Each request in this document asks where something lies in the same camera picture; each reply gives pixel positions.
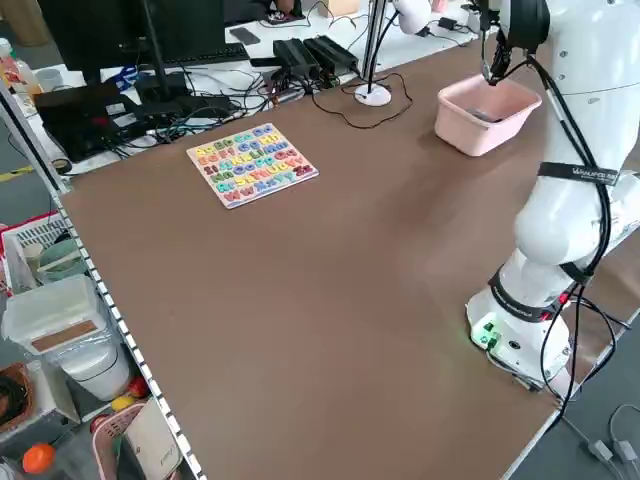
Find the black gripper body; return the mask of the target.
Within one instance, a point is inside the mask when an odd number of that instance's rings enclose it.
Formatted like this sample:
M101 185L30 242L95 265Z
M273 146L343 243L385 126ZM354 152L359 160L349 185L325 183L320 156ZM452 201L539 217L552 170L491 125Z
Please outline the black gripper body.
M511 0L489 0L488 8L504 36L508 37L511 27Z

